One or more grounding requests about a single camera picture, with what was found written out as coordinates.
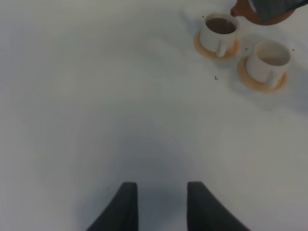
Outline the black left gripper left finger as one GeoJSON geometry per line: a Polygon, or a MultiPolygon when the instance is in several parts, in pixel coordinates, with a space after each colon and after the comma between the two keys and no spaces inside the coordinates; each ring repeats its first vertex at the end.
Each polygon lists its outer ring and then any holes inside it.
{"type": "Polygon", "coordinates": [[[89,231],[137,231],[139,229],[138,185],[124,182],[115,196],[87,228],[89,231]]]}

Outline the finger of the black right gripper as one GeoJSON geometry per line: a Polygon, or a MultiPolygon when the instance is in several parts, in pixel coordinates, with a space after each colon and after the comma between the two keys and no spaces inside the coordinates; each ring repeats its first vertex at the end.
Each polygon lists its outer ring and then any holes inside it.
{"type": "Polygon", "coordinates": [[[307,5],[307,0],[251,0],[260,20],[266,22],[285,15],[302,6],[307,5]]]}

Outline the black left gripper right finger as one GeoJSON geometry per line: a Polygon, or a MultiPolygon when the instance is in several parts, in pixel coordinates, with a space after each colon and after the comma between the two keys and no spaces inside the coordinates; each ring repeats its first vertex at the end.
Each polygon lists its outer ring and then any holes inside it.
{"type": "Polygon", "coordinates": [[[198,181],[187,185],[187,229],[189,231],[247,231],[210,190],[198,181]]]}

